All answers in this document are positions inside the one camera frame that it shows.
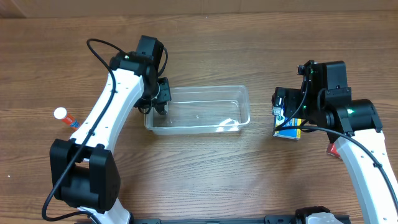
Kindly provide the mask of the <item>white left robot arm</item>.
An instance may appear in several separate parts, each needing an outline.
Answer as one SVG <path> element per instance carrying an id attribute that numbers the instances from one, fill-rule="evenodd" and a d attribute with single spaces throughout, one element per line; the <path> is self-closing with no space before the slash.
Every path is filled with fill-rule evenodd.
<path id="1" fill-rule="evenodd" d="M 92 223 L 134 223 L 119 200 L 114 148 L 132 109 L 168 113 L 172 97 L 162 76 L 167 61 L 164 44 L 146 35 L 135 51 L 118 49 L 109 62 L 100 60 L 108 71 L 100 97 L 69 140 L 56 139 L 50 147 L 53 187 L 42 207 L 44 220 L 85 215 Z"/>

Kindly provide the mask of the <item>orange tube white cap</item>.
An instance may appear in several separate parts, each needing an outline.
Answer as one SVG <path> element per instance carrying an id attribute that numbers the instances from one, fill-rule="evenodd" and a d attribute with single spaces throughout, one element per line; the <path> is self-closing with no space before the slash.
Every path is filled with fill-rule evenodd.
<path id="1" fill-rule="evenodd" d="M 77 130 L 80 127 L 79 122 L 64 107 L 58 107 L 55 109 L 53 115 L 56 119 L 63 121 L 74 130 Z"/>

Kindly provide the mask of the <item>blue yellow lozenge box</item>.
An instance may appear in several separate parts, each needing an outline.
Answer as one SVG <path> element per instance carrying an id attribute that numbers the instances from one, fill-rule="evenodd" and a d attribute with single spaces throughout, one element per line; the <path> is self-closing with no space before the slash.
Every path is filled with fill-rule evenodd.
<path id="1" fill-rule="evenodd" d="M 274 116 L 274 127 L 275 128 L 278 127 L 285 120 L 287 120 L 287 118 L 285 118 L 283 115 Z M 292 118 L 287 124 L 284 125 L 284 127 L 299 126 L 301 123 L 302 123 L 302 119 Z M 278 138 L 299 140 L 301 138 L 301 130 L 287 129 L 287 130 L 281 130 L 281 131 L 273 131 L 272 136 L 278 137 Z"/>

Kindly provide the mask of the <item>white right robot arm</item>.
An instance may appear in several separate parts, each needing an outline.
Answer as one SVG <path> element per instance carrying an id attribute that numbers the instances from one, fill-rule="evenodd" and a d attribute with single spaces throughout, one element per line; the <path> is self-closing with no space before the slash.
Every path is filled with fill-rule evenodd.
<path id="1" fill-rule="evenodd" d="M 374 104 L 353 100 L 343 61 L 299 65 L 299 89 L 277 87 L 274 131 L 326 132 L 346 166 L 366 223 L 397 223 L 397 179 Z"/>

